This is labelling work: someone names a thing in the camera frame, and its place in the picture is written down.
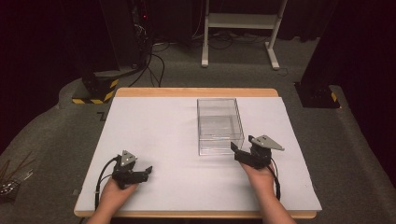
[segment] gray carpet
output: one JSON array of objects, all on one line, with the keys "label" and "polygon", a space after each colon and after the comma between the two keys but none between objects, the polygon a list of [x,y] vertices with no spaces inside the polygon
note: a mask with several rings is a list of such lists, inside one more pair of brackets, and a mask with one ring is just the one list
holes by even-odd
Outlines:
[{"label": "gray carpet", "polygon": [[[211,41],[221,48],[224,42]],[[300,81],[317,41],[277,40],[276,56],[282,69],[272,70],[262,43],[234,43],[209,49],[209,66],[201,67],[201,48],[180,45],[154,47],[165,62],[163,87],[274,88],[283,97],[292,127],[304,154],[323,211],[298,223],[396,223],[396,192],[367,145],[340,87],[331,86],[340,109],[301,106],[293,82]],[[158,77],[161,62],[153,58]],[[124,77],[126,87],[137,75]],[[21,184],[14,203],[0,204],[1,224],[79,223],[73,210],[92,154],[104,127],[98,112],[107,105],[74,105],[71,96],[80,80],[66,85],[59,104],[32,120],[0,157],[14,169],[25,156],[35,161],[23,171],[34,174]],[[149,73],[136,87],[150,87]],[[127,219],[122,223],[260,223],[259,220]]]}]

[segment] white stand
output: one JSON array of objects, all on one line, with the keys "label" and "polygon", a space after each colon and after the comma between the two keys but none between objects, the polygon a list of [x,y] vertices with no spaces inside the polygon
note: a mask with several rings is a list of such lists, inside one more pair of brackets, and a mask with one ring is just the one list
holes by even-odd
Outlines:
[{"label": "white stand", "polygon": [[288,0],[282,0],[280,9],[276,15],[257,15],[257,14],[229,14],[229,13],[209,13],[209,0],[206,0],[205,9],[205,33],[204,45],[202,50],[202,67],[209,66],[208,32],[209,27],[222,28],[244,28],[244,29],[264,29],[273,30],[270,42],[265,42],[265,48],[270,57],[273,69],[279,69],[274,53],[274,44],[277,31],[282,22],[283,12]]}]

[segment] cord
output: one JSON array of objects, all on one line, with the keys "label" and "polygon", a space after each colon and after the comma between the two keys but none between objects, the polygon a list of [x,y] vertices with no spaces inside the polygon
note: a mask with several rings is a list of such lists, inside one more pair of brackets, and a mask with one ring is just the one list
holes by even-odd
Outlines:
[{"label": "cord", "polygon": [[80,220],[79,220],[79,223],[78,224],[82,224],[82,222],[85,220],[85,217],[82,217]]},{"label": "cord", "polygon": [[134,82],[131,83],[131,85],[129,85],[128,87],[132,87],[132,86],[143,76],[143,74],[144,74],[144,73],[146,72],[146,70],[149,68],[149,63],[150,63],[150,62],[151,62],[151,53],[150,53],[150,55],[149,55],[148,63],[146,64],[145,69],[143,69],[143,71],[140,73],[139,77],[137,77],[137,79],[135,79]]},{"label": "cord", "polygon": [[151,69],[148,68],[148,70],[149,70],[149,79],[150,79],[150,81],[151,81],[152,87],[155,87],[154,82],[153,82],[153,80],[152,80],[153,77],[154,77],[154,79],[157,81],[157,83],[160,84],[160,81],[159,81],[158,78],[154,75],[154,73],[151,71]]},{"label": "cord", "polygon": [[166,49],[169,49],[169,47],[171,46],[171,43],[169,41],[163,42],[163,43],[155,43],[154,46],[160,46],[160,45],[165,45],[164,49],[157,49],[157,50],[153,50],[152,52],[161,52],[161,51],[165,51]]},{"label": "cord", "polygon": [[230,44],[227,45],[227,46],[225,46],[225,47],[223,47],[223,48],[218,48],[218,47],[215,47],[215,46],[213,46],[213,45],[208,44],[208,46],[209,46],[210,48],[212,48],[212,49],[227,49],[227,48],[229,48],[229,47],[233,44],[233,37],[230,36],[230,35],[215,35],[215,38],[216,38],[218,41],[230,41]]},{"label": "cord", "polygon": [[103,173],[105,172],[107,166],[108,166],[111,162],[116,161],[116,160],[117,160],[117,157],[115,157],[115,158],[111,159],[110,161],[108,161],[108,162],[106,163],[105,167],[103,168],[102,172],[101,172],[100,175],[99,175],[98,182],[97,182],[97,184],[96,184],[96,191],[95,191],[95,210],[96,210],[96,208],[97,208],[98,205],[99,205],[100,183],[102,182],[103,179],[105,179],[106,177],[108,177],[108,175],[107,175],[107,176],[105,176],[105,178],[102,178],[102,175],[103,175]]},{"label": "cord", "polygon": [[269,36],[266,36],[263,39],[259,39],[259,38],[260,38],[260,36],[256,35],[253,37],[252,40],[237,40],[237,39],[235,39],[233,42],[237,43],[237,44],[257,44],[257,43],[264,42],[265,40],[267,40],[269,38]]},{"label": "cord", "polygon": [[274,181],[275,181],[275,186],[276,186],[276,197],[277,197],[277,199],[278,200],[280,200],[280,184],[279,184],[279,179],[278,179],[278,172],[277,172],[277,166],[276,166],[276,163],[275,163],[275,161],[271,158],[271,161],[273,161],[273,163],[274,163],[274,165],[275,165],[275,168],[276,168],[276,174],[274,173],[274,170],[269,166],[269,165],[267,165],[267,168],[268,168],[268,170],[271,172],[271,174],[273,175],[273,177],[274,177]]},{"label": "cord", "polygon": [[163,64],[163,71],[161,72],[160,81],[158,82],[158,87],[161,87],[161,84],[163,82],[163,72],[165,71],[165,63],[163,62],[163,59],[160,56],[158,56],[156,54],[151,54],[151,55],[160,59],[161,63]]},{"label": "cord", "polygon": [[192,38],[194,38],[196,36],[196,34],[198,33],[199,27],[201,25],[201,20],[202,20],[202,12],[204,11],[204,0],[201,0],[201,13],[199,15],[199,22],[198,22],[198,26],[197,29],[195,30],[195,33],[192,35]]},{"label": "cord", "polygon": [[224,5],[224,0],[221,1],[221,5],[220,5],[220,8],[219,8],[219,13],[222,12],[222,7],[223,7],[223,5]]}]

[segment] transparent plastic container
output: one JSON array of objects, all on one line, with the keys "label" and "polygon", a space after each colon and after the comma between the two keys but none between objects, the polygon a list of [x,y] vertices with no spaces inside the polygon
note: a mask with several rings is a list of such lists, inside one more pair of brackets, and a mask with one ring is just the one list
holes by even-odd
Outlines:
[{"label": "transparent plastic container", "polygon": [[231,142],[241,148],[244,133],[235,98],[197,100],[199,155],[233,154]]}]

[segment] black curtain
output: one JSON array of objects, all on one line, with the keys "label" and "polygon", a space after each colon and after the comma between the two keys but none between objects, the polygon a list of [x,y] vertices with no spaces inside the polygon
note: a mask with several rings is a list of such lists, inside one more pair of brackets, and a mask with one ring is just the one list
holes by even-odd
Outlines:
[{"label": "black curtain", "polygon": [[148,17],[155,37],[186,45],[191,43],[193,15],[191,0],[146,1],[148,3]]},{"label": "black curtain", "polygon": [[58,1],[1,1],[0,10],[1,154],[79,76],[65,50]]},{"label": "black curtain", "polygon": [[278,38],[301,41],[321,37],[334,11],[336,0],[289,0],[279,27]]},{"label": "black curtain", "polygon": [[348,41],[348,58],[333,84],[342,87],[370,148],[396,187],[396,4],[340,0],[338,5],[353,23],[342,26],[348,36],[339,41]]}]

